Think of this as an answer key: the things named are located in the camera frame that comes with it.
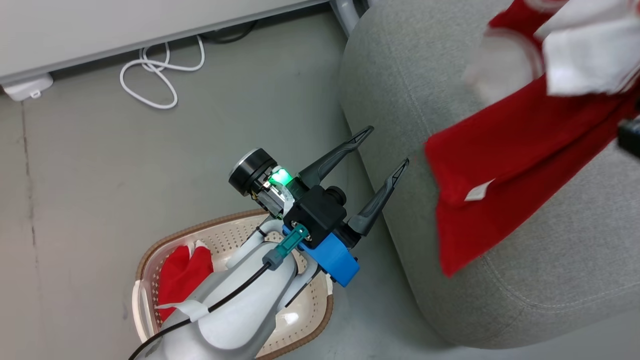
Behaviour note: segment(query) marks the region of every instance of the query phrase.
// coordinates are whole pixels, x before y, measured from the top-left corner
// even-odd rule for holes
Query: beige plastic basket
[[[133,318],[141,341],[157,333],[162,321],[155,311],[158,276],[164,260],[181,245],[204,241],[212,253],[214,271],[226,270],[227,260],[266,218],[262,210],[247,211],[217,218],[168,236],[142,257],[132,294]],[[267,240],[281,241],[278,233],[268,234]],[[306,261],[294,253],[299,272]],[[258,353],[258,360],[271,360],[315,339],[324,330],[333,311],[333,283],[319,274],[298,297],[276,316],[276,329]]]

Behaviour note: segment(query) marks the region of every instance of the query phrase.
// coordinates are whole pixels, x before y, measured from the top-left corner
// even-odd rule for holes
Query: green led indicator
[[[289,173],[283,168],[274,172],[269,178],[270,183],[279,183],[283,184],[284,186],[287,186],[287,184],[289,184],[291,180],[293,180],[293,177],[291,177],[291,175],[289,175]]]

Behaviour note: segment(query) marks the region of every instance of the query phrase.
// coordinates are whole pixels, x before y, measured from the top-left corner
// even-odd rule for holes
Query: concrete floor
[[[205,46],[196,73],[167,72],[179,105],[153,110],[120,87],[126,54],[56,74],[41,99],[0,97],[0,336],[3,359],[123,359],[138,261],[158,239],[255,208],[227,184],[233,164],[265,148],[296,171],[349,135],[337,102],[346,38],[327,11],[266,21],[229,45]],[[195,40],[172,63],[196,63]],[[127,83],[169,101],[140,68]],[[285,136],[288,129],[307,136]],[[326,180],[349,210],[372,194],[358,156]],[[512,350],[454,347],[420,317],[390,236],[378,222],[354,250],[366,259],[336,288],[326,330],[282,359],[637,359],[640,314]]]

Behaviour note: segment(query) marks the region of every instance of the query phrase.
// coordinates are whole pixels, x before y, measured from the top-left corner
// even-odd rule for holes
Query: red cloth
[[[531,35],[552,15],[529,16],[519,11],[523,5],[516,0],[491,26],[510,24]],[[615,139],[639,95],[637,89],[580,97],[546,91],[543,76],[427,141],[440,187],[436,217],[446,276],[511,234]],[[465,202],[471,189],[491,180],[485,198]]]
[[[183,302],[198,285],[213,272],[211,251],[206,247],[196,247],[189,258],[189,248],[175,249],[164,261],[158,280],[158,305]],[[165,321],[175,310],[158,309],[160,319]]]

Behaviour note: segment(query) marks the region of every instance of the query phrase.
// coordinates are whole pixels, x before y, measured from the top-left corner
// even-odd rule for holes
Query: white cord on floor
[[[135,97],[136,99],[140,100],[141,102],[144,102],[145,104],[156,108],[156,109],[162,109],[162,110],[166,110],[166,109],[170,109],[172,107],[174,107],[177,103],[178,103],[178,94],[175,93],[175,89],[173,88],[173,85],[171,85],[171,83],[169,82],[169,80],[163,75],[162,70],[164,70],[165,68],[167,69],[172,69],[172,70],[179,70],[179,71],[196,71],[199,70],[202,65],[204,65],[204,46],[202,45],[202,39],[199,36],[196,36],[198,38],[198,45],[200,46],[200,63],[194,67],[186,67],[186,66],[178,66],[178,65],[172,65],[169,64],[169,58],[171,56],[171,52],[169,51],[169,43],[165,42],[164,43],[164,49],[166,51],[166,58],[164,59],[164,62],[160,62],[160,61],[155,61],[155,60],[149,60],[147,58],[147,50],[149,50],[149,47],[145,47],[143,49],[140,49],[140,59],[138,60],[133,60],[128,62],[126,65],[124,65],[124,67],[122,68],[122,70],[120,71],[120,84],[122,85],[122,88],[128,92],[131,96]],[[133,65],[142,65],[142,67],[149,72],[155,72],[156,75],[158,75],[162,81],[164,81],[164,83],[166,84],[166,86],[169,88],[169,90],[171,90],[171,94],[173,94],[173,102],[169,105],[162,105],[162,104],[156,104],[155,102],[149,101],[147,99],[145,99],[144,97],[136,94],[135,92],[133,92],[133,90],[131,90],[125,83],[124,83],[124,73],[125,71],[127,71],[128,68],[132,67]]]

